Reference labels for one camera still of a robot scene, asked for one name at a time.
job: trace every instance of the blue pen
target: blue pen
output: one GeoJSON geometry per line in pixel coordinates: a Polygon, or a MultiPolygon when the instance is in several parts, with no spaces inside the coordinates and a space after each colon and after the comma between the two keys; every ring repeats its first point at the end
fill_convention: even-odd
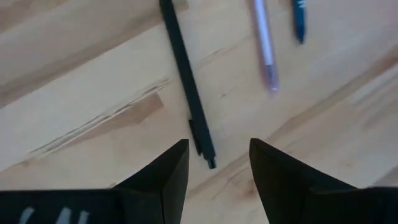
{"type": "Polygon", "coordinates": [[[307,0],[293,0],[293,11],[294,11],[294,29],[296,38],[300,44],[305,41],[305,8],[307,6],[307,0]]]}

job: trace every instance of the purple pen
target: purple pen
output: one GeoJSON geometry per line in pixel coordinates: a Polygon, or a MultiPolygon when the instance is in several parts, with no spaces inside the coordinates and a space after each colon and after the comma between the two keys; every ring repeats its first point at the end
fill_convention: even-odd
{"type": "Polygon", "coordinates": [[[257,18],[257,28],[259,34],[259,44],[261,45],[262,60],[264,68],[269,82],[269,86],[272,91],[279,90],[279,77],[278,68],[275,62],[275,54],[272,44],[271,37],[271,26],[268,20],[268,10],[265,0],[254,0],[255,11],[257,18]]]}

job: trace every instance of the light wood surface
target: light wood surface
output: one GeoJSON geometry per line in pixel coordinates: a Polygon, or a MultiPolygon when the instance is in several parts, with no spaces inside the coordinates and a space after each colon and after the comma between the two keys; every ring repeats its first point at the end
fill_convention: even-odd
{"type": "MultiPolygon", "coordinates": [[[[191,141],[182,223],[265,222],[249,168],[250,138],[357,187],[394,182],[397,1],[309,1],[307,42],[299,46],[288,1],[268,0],[281,80],[276,96],[259,71],[251,2],[188,5],[178,18],[218,168],[209,170],[191,141]]],[[[4,100],[0,189],[112,187],[179,139],[192,139],[164,25],[130,38],[4,100]]],[[[23,69],[21,77],[31,75],[23,69]]]]}

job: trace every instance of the pen clip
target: pen clip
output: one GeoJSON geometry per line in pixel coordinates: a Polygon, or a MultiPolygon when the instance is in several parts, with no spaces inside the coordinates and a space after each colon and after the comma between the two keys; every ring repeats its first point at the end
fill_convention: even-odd
{"type": "Polygon", "coordinates": [[[198,155],[200,156],[201,155],[201,146],[200,146],[200,142],[198,139],[197,131],[195,129],[195,125],[194,125],[192,119],[189,119],[188,123],[189,123],[189,127],[191,129],[193,141],[195,142],[195,146],[197,148],[198,155]]]}

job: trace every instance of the pen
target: pen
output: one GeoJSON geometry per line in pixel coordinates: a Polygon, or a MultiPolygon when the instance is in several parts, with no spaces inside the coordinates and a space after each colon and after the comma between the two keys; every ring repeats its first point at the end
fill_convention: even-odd
{"type": "Polygon", "coordinates": [[[271,27],[268,21],[268,10],[265,0],[255,0],[255,12],[257,19],[257,28],[259,34],[259,43],[261,46],[261,58],[264,63],[265,72],[268,78],[270,89],[273,92],[279,91],[279,77],[271,37],[271,27]]]}
{"type": "Polygon", "coordinates": [[[193,78],[192,68],[184,46],[172,0],[160,0],[160,8],[169,34],[175,61],[180,73],[185,96],[187,97],[188,106],[191,111],[192,118],[188,120],[188,123],[192,132],[193,140],[198,154],[203,154],[203,157],[207,160],[209,168],[214,169],[216,168],[216,153],[213,142],[211,141],[210,131],[200,102],[195,79],[193,78]]]}
{"type": "Polygon", "coordinates": [[[293,0],[293,12],[294,12],[294,29],[296,38],[300,44],[305,41],[305,7],[306,0],[293,0]]]}

